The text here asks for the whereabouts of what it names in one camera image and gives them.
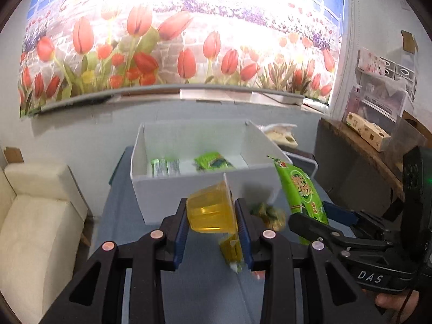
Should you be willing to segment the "person's right hand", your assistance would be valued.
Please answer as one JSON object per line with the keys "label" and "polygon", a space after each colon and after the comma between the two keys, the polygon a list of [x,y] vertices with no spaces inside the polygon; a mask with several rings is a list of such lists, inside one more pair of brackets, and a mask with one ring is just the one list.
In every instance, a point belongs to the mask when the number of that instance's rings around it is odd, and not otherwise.
{"label": "person's right hand", "polygon": [[408,296],[409,291],[396,295],[366,289],[362,291],[374,301],[379,309],[384,310],[384,318],[387,323],[397,323],[398,315],[400,315],[400,323],[406,321],[414,312],[419,301],[419,292],[416,290],[413,290],[410,296]]}

